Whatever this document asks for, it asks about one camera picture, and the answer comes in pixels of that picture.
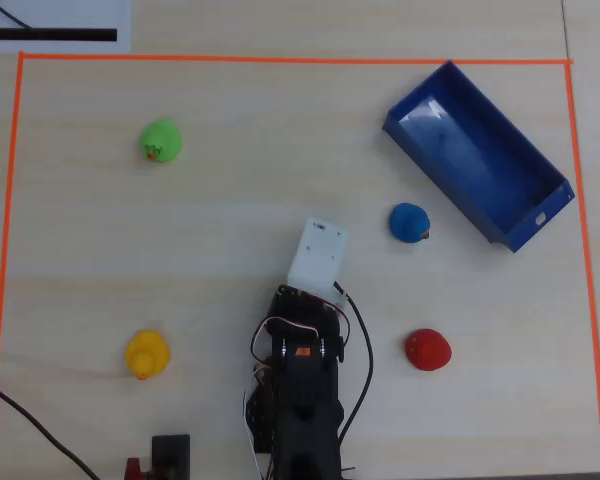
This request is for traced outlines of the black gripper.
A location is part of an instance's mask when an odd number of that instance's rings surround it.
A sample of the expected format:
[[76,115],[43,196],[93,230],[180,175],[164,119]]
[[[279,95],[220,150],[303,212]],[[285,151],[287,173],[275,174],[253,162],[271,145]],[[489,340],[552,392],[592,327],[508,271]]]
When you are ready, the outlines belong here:
[[340,327],[340,313],[329,301],[285,284],[273,295],[271,315],[315,328]]

